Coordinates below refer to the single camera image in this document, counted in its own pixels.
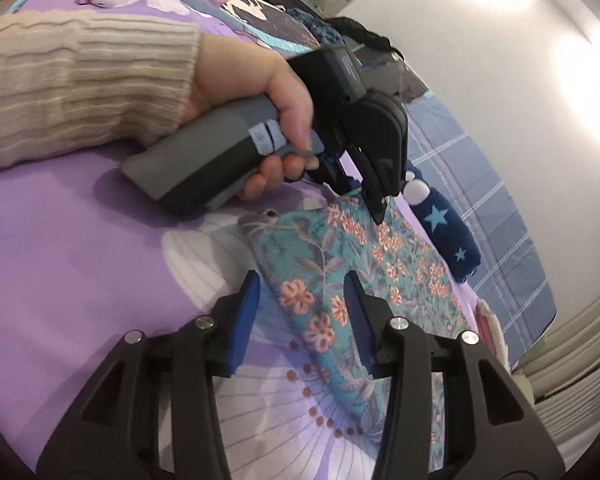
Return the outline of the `person left hand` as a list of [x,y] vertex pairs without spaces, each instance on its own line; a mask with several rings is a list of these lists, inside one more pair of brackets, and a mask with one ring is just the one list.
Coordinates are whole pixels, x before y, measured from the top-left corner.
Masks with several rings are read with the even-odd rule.
[[197,61],[180,124],[227,102],[264,93],[279,111],[283,134],[300,154],[283,158],[272,155],[237,193],[241,200],[255,200],[279,188],[285,181],[300,179],[320,166],[312,151],[313,103],[308,89],[277,52],[233,37],[204,34],[200,37]]

